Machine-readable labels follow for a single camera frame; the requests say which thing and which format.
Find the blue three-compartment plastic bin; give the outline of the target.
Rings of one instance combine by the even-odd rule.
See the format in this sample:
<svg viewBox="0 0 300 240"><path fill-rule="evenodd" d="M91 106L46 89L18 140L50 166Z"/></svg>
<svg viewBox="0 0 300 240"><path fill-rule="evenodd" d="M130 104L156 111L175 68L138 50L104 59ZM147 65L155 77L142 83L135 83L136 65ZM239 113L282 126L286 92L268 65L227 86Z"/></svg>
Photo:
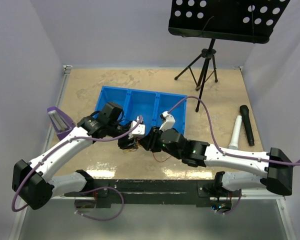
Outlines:
<svg viewBox="0 0 300 240"><path fill-rule="evenodd" d="M160 127L160 115L169 111L185 95L122 87L103 86L95 106L96 111L102 110L107 102L122 106L124 111L123 124L141 115L148 133L151 127Z"/></svg>

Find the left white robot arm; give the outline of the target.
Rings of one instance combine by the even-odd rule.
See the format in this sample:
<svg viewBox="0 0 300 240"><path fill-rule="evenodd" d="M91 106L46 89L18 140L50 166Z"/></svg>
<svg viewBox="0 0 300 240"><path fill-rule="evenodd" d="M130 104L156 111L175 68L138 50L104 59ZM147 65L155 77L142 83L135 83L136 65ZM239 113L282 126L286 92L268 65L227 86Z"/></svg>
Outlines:
<svg viewBox="0 0 300 240"><path fill-rule="evenodd" d="M20 197L28 207L37 210L51 198L67 193L77 192L89 196L94 190L93 178L83 170L56 177L55 173L85 148L96 142L111 142L124 137L133 137L138 127L143 126L143 117L122 126L123 108L107 102L102 110L97 110L83 117L68 135L59 143L40 156L26 162L19 160L13 167L11 209L13 212L23 210L16 208Z"/></svg>

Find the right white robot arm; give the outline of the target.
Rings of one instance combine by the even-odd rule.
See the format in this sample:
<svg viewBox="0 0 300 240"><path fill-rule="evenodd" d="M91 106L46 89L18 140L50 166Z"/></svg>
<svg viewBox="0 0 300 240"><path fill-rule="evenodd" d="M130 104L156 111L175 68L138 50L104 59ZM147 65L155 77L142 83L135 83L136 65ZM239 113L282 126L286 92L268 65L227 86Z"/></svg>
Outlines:
<svg viewBox="0 0 300 240"><path fill-rule="evenodd" d="M139 144L153 153L165 152L189 167L223 167L235 173L215 176L213 192L220 197L240 189L266 188L280 196L292 195L293 166L279 148L269 152L247 152L219 148L208 142L186 139L176 129L152 127Z"/></svg>

